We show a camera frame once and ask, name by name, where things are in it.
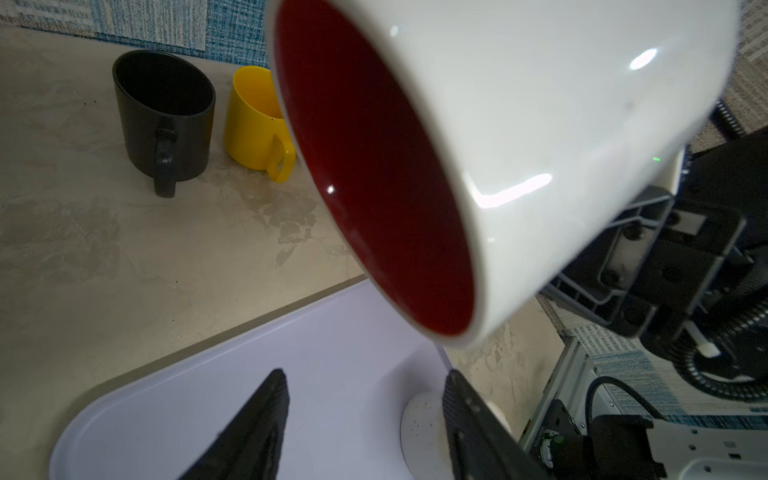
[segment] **metal frame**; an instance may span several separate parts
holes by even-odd
[[[531,417],[530,424],[520,438],[520,448],[525,452],[531,451],[549,406],[552,400],[555,399],[563,402],[565,408],[571,414],[572,422],[582,435],[587,435],[584,402],[589,384],[597,377],[594,363],[587,356],[586,350],[578,342],[578,339],[571,337],[566,340],[565,348],[563,348],[560,359],[554,367],[552,375],[549,377],[549,382],[544,389],[541,401]],[[595,393],[592,412],[595,417],[600,415],[624,415],[624,409],[621,407],[621,404],[605,389],[605,386],[598,388]]]

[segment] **beige countertop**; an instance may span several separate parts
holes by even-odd
[[[189,58],[217,92],[210,163],[156,197],[114,98],[128,50],[0,26],[4,478],[47,478],[63,428],[106,392],[362,279],[300,165],[278,185],[224,153],[236,65]],[[532,300],[449,354],[519,435],[561,348]]]

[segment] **white plastic tray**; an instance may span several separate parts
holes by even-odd
[[[366,280],[96,400],[50,479],[176,479],[277,367],[290,392],[278,479],[412,478],[403,409],[451,366]]]

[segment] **speckled white cup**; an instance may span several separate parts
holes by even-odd
[[[509,423],[493,402],[485,402],[510,432]],[[415,480],[451,480],[453,471],[442,414],[442,392],[419,393],[408,401],[400,421],[402,457]]]

